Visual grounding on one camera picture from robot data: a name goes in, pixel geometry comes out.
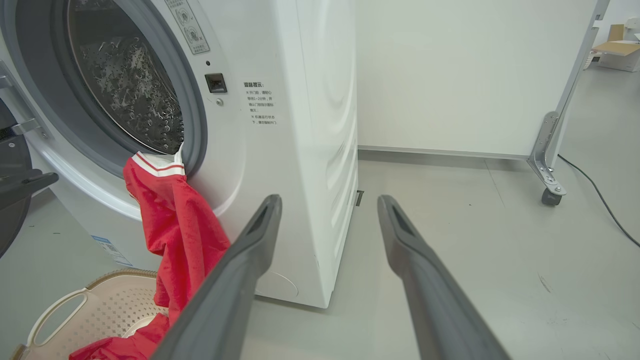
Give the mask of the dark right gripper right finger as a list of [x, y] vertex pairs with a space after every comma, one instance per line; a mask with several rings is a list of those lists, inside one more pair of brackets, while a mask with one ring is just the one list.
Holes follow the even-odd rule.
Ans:
[[423, 360], [508, 360], [509, 354], [398, 201], [377, 199], [387, 261], [402, 280]]

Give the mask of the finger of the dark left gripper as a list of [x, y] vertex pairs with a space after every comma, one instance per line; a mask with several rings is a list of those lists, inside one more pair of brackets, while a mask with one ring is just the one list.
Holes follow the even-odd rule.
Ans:
[[32, 194], [51, 186], [59, 180], [55, 172], [43, 173], [41, 170], [26, 170], [20, 173], [1, 176], [0, 209], [11, 207], [15, 203], [29, 198]]

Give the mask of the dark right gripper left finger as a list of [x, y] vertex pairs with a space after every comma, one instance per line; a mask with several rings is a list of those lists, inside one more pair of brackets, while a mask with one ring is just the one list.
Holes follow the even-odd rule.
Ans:
[[258, 279], [272, 264], [282, 216], [266, 196], [153, 353], [154, 360], [237, 360]]

